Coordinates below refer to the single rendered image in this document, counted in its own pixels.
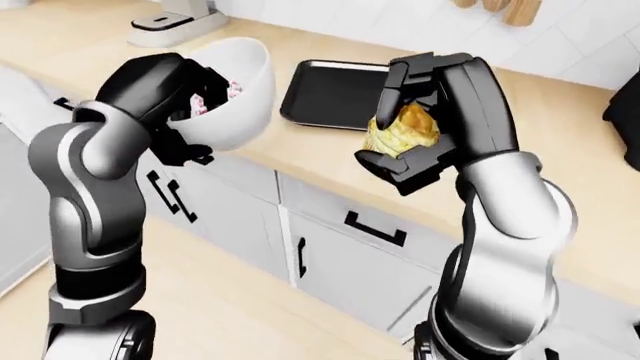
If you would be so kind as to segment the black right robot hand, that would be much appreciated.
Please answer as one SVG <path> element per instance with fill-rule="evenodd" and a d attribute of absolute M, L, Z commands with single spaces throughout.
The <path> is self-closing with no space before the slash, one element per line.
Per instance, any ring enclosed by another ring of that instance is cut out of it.
<path fill-rule="evenodd" d="M 359 150 L 366 170 L 407 196 L 437 182 L 448 167 L 465 166 L 519 149 L 504 93 L 489 65 L 467 53 L 422 53 L 392 59 L 372 119 L 386 133 L 401 110 L 415 105 L 435 122 L 440 135 L 431 146 L 413 143 L 403 151 Z"/>

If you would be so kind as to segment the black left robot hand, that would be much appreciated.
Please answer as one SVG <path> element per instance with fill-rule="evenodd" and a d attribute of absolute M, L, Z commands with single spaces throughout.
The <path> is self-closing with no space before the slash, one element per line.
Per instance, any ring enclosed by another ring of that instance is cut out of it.
<path fill-rule="evenodd" d="M 212 68 L 178 53 L 160 53 L 130 59 L 101 86 L 96 101 L 131 116 L 151 137 L 151 152 L 162 164 L 182 167 L 187 161 L 206 165 L 212 149 L 189 144 L 168 122 L 189 119 L 190 99 L 220 91 L 229 83 Z"/>

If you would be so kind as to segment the pink white cake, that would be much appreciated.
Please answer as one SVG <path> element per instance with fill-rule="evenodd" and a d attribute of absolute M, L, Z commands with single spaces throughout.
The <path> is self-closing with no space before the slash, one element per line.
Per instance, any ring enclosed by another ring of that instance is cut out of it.
<path fill-rule="evenodd" d="M 190 99 L 190 116 L 195 117 L 208 113 L 243 92 L 242 86 L 236 80 L 228 80 L 228 83 L 225 96 L 220 91 L 207 93 L 205 96 L 193 95 Z"/>

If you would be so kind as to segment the golden cupcake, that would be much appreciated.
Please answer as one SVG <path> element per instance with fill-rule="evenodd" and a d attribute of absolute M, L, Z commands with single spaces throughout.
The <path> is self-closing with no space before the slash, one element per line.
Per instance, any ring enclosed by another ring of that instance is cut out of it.
<path fill-rule="evenodd" d="M 439 138 L 436 121 L 419 104 L 412 103 L 402 107 L 385 130 L 377 128 L 375 117 L 370 119 L 363 149 L 397 158 L 416 146 L 434 146 Z"/>

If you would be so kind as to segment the white bowl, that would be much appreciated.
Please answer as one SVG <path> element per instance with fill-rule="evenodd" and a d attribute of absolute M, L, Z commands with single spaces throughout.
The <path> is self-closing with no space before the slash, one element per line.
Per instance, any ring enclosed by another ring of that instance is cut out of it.
<path fill-rule="evenodd" d="M 275 75 L 265 45 L 254 38 L 225 38 L 189 55 L 227 80 L 241 92 L 226 104 L 191 119 L 169 122 L 189 144 L 216 152 L 238 149 L 258 137 L 269 125 L 276 95 Z"/>

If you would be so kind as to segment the black tray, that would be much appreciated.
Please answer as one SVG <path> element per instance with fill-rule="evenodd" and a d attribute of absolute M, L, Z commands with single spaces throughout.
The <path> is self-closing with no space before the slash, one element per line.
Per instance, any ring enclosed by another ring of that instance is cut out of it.
<path fill-rule="evenodd" d="M 388 67 L 309 59 L 300 62 L 280 107 L 298 125 L 366 131 L 375 115 Z"/>

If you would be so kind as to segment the white appliance base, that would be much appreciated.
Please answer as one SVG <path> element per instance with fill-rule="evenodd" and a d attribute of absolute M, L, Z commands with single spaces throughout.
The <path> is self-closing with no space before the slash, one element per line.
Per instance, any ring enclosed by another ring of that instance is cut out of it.
<path fill-rule="evenodd" d="M 128 43 L 168 48 L 205 35 L 212 15 L 207 0 L 160 0 L 162 12 L 132 20 Z"/>

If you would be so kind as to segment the wooden utensils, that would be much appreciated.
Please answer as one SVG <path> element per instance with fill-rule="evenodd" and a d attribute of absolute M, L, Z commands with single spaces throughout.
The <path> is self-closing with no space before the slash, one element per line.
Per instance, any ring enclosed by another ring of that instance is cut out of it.
<path fill-rule="evenodd" d="M 485 11 L 502 14 L 501 21 L 508 26 L 527 27 L 534 23 L 543 0 L 448 0 L 460 9 L 474 7 L 482 2 Z"/>

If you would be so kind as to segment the black appliance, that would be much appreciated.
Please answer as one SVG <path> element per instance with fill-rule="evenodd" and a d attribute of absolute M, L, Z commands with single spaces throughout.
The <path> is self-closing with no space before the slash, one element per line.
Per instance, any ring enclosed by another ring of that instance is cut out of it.
<path fill-rule="evenodd" d="M 640 172 L 640 68 L 610 99 L 602 119 L 613 125 L 626 146 L 624 160 Z"/>

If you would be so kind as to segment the white cabinet front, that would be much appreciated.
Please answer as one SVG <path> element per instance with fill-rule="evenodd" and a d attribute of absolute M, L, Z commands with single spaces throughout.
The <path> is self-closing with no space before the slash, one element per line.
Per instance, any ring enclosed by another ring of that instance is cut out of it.
<path fill-rule="evenodd" d="M 165 203 L 146 174 L 155 170 Z M 288 281 L 298 289 L 396 338 L 427 317 L 452 239 L 427 227 L 324 191 L 231 155 L 210 164 L 167 167 L 151 153 L 139 161 L 138 184 L 148 211 Z M 198 219 L 191 224 L 167 188 Z M 344 224 L 347 212 L 385 233 L 407 233 L 403 247 Z M 306 239 L 299 278 L 296 245 Z"/>

